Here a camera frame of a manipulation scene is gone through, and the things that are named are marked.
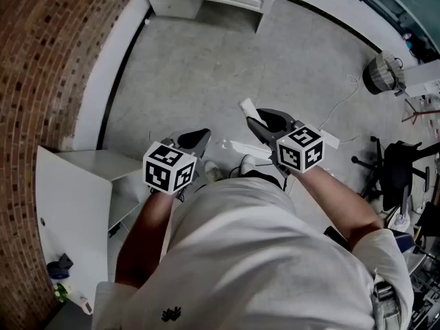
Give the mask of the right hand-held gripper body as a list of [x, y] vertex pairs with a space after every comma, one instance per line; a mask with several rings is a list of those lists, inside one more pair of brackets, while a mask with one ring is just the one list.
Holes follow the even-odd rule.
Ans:
[[325, 139], [310, 124], [274, 109], [258, 109], [264, 123], [257, 138], [272, 150], [271, 160], [283, 177], [305, 173], [324, 158]]

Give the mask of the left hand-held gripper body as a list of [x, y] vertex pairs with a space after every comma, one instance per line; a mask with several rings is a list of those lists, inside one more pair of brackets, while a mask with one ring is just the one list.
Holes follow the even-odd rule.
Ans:
[[210, 129], [177, 131], [155, 141], [143, 157], [143, 183], [151, 192], [183, 199], [186, 187], [199, 177], [197, 165], [211, 138]]

